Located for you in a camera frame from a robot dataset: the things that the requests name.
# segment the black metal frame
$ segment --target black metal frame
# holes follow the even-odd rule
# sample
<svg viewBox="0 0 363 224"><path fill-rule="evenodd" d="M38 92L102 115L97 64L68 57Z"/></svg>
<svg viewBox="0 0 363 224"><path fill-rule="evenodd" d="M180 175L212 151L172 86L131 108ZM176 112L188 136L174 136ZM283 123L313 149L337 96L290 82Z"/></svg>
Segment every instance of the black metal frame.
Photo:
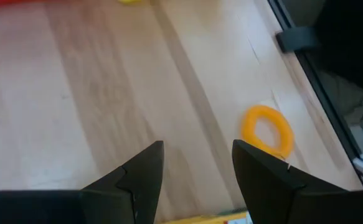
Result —
<svg viewBox="0 0 363 224"><path fill-rule="evenodd" d="M233 142L232 162L254 223L363 223L363 190L344 190L242 140Z"/></svg>
<svg viewBox="0 0 363 224"><path fill-rule="evenodd" d="M290 29L296 27L294 22L292 21L288 11L286 10L285 5L280 0L268 0L280 26L283 30ZM315 64L308 54L304 51L295 52L297 59L299 60L301 67L303 68L308 80L310 81L311 86L314 89L321 105L324 108L325 113L327 114L344 150L346 151L347 156L352 163L352 160L355 158L360 158L361 150L356 143L350 129L348 128L345 120L338 112L337 108L335 108L334 103L326 93L326 90L320 83ZM361 173L354 168L357 172L357 175L361 179Z"/></svg>
<svg viewBox="0 0 363 224"><path fill-rule="evenodd" d="M156 141L82 190L0 190L0 223L154 223L163 164Z"/></svg>

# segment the wooden floor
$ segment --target wooden floor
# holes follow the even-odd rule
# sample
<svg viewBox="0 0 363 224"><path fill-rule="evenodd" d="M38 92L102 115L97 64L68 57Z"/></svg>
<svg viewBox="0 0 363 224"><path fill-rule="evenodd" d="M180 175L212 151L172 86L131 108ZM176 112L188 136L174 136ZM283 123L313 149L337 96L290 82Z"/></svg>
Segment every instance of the wooden floor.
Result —
<svg viewBox="0 0 363 224"><path fill-rule="evenodd" d="M289 121L288 162L361 189L279 30L266 0L1 7L0 189L82 188L163 140L158 221L244 207L230 152L255 104Z"/></svg>

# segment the plastic ring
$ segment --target plastic ring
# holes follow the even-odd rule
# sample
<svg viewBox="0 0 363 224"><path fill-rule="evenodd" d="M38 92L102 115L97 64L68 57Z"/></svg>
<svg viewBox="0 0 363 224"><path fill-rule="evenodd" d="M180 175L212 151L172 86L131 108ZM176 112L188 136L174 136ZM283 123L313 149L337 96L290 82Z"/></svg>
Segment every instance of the plastic ring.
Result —
<svg viewBox="0 0 363 224"><path fill-rule="evenodd" d="M278 148L265 144L255 134L255 126L259 118L266 118L277 128L281 142ZM294 135L285 117L268 106L257 105L250 108L242 121L241 134L243 140L279 159L286 159L292 152Z"/></svg>

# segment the yellow object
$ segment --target yellow object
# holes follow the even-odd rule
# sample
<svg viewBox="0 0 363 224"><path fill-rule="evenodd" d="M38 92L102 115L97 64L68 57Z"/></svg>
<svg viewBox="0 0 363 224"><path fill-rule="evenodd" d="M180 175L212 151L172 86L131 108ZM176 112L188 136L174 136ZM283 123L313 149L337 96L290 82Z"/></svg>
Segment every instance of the yellow object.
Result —
<svg viewBox="0 0 363 224"><path fill-rule="evenodd" d="M281 137L278 148L268 146L256 136L255 126L258 118L266 118L276 126ZM243 118L241 133L247 143L279 159L285 160L293 149L294 136L287 120L280 112L268 106L257 105L250 108Z"/></svg>
<svg viewBox="0 0 363 224"><path fill-rule="evenodd" d="M140 0L118 0L118 1L123 4L129 4L129 3L133 3L133 2L139 2Z"/></svg>
<svg viewBox="0 0 363 224"><path fill-rule="evenodd" d="M165 224L224 224L226 221L237 220L241 218L246 218L246 212L232 214L232 215L224 215L224 216L201 216L194 218L186 218L178 221L171 221Z"/></svg>

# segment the yellow ring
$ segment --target yellow ring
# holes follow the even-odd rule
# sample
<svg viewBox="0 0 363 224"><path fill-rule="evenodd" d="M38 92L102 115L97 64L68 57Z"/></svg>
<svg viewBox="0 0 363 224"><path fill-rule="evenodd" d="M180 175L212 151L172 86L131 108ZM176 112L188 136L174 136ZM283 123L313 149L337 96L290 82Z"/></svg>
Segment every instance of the yellow ring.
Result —
<svg viewBox="0 0 363 224"><path fill-rule="evenodd" d="M273 148L265 144L255 134L256 122L259 118L266 118L278 129L281 137L280 146ZM261 149L279 159L286 159L292 152L294 136L291 127L285 117L268 106L257 105L250 108L243 117L241 134L247 143Z"/></svg>

